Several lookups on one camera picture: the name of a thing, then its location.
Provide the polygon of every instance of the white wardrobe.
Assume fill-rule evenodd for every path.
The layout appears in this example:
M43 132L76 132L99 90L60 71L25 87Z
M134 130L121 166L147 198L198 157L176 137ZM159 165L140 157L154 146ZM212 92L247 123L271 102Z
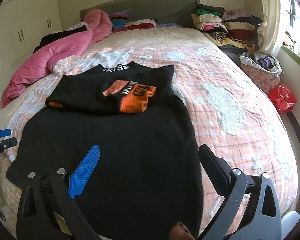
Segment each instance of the white wardrobe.
M4 0L0 5L0 100L43 36L62 30L58 0Z

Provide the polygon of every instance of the headboard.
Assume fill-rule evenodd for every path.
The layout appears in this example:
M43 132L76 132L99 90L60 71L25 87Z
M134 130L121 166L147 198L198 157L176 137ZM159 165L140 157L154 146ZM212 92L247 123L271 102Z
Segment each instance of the headboard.
M130 9L128 21L142 19L158 20L158 23L178 23L183 27L194 28L191 14L196 11L200 0L114 0L80 11L83 21L85 15L100 9L107 14Z

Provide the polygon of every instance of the metal screw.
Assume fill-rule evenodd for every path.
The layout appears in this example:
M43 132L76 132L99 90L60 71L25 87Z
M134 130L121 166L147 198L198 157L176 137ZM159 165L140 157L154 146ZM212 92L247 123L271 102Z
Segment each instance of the metal screw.
M65 174L65 172L66 172L66 169L64 169L64 168L60 168L60 169L57 171L57 173L58 173L59 175Z
M235 175L240 175L241 174L241 171L237 168L233 169L232 172L235 174Z
M266 179L269 179L269 178L270 178L270 174L267 173L267 172L264 172L264 173L263 173L263 177L265 177Z
M28 175L28 178L29 179L33 179L35 176L35 173L34 172L30 172L29 175Z

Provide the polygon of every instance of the blue gripper pad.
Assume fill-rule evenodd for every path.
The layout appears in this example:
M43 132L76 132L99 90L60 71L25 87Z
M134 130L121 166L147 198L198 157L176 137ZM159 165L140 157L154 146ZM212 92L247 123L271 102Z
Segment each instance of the blue gripper pad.
M98 145L93 145L78 167L72 173L69 180L68 192L70 197L80 195L86 186L91 173L97 165L100 158L100 149Z
M11 130L10 129L5 129L0 131L0 138L10 136L11 135Z

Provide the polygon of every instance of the floral blanket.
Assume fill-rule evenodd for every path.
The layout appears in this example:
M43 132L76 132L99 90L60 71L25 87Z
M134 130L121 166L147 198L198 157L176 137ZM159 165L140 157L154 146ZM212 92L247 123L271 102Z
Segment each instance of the floral blanket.
M0 129L10 128L20 141L24 125L45 106L62 75L77 75L98 64L111 69L131 61L154 68L174 65L171 85L189 111L198 146L207 144L217 157L245 174L268 172L281 213L291 207L298 189L297 166L280 116L267 96L198 30L154 28L111 34L82 56L60 60L52 74L0 109ZM21 190L6 179L5 173L17 150L18 146L10 148L6 157L0 158L0 208L11 208L13 215L7 223L14 234ZM202 184L203 230L223 198L215 192L204 169ZM244 197L231 231L238 227L248 199Z

